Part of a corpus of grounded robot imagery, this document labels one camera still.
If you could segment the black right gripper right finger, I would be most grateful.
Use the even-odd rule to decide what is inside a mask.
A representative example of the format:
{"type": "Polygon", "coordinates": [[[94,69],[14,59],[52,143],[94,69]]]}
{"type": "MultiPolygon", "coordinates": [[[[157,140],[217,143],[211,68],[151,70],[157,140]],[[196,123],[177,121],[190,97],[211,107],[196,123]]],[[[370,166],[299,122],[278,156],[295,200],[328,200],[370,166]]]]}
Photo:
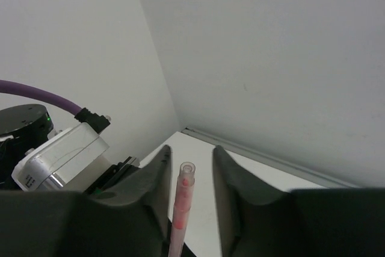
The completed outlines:
{"type": "Polygon", "coordinates": [[[382,188],[281,191],[212,153],[223,256],[383,256],[382,188]]]}

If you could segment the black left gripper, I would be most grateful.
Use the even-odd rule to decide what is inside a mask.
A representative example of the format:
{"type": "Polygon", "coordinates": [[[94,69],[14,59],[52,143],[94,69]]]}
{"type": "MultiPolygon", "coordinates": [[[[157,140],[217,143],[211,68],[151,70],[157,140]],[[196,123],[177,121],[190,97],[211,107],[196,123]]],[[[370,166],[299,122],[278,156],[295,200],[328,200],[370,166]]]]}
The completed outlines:
{"type": "MultiPolygon", "coordinates": [[[[110,124],[108,118],[86,108],[81,109],[75,119],[79,121],[79,125],[87,123],[99,135],[110,124]]],[[[55,130],[43,105],[26,104],[1,110],[1,189],[22,190],[11,177],[15,166],[27,153],[61,132],[55,130]]],[[[82,193],[96,194],[112,187],[136,171],[137,165],[138,160],[132,156],[117,164],[110,163],[109,168],[82,193]]]]}

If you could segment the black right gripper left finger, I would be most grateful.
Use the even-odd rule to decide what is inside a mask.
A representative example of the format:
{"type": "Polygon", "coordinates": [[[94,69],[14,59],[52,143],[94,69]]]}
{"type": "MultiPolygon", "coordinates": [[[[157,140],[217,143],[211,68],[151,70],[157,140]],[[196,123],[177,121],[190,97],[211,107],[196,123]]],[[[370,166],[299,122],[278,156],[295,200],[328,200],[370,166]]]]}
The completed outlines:
{"type": "Polygon", "coordinates": [[[93,195],[1,192],[2,256],[160,256],[168,234],[171,149],[93,195]]]}

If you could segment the pink pen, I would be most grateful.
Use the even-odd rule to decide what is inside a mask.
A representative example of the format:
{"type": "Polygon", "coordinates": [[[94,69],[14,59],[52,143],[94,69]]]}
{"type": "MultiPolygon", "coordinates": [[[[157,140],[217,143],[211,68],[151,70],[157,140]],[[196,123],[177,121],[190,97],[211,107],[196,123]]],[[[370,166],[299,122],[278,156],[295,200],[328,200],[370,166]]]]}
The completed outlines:
{"type": "Polygon", "coordinates": [[[168,256],[170,257],[180,257],[182,254],[189,211],[193,199],[195,172],[196,167],[191,162],[185,162],[180,165],[168,250],[168,256]]]}

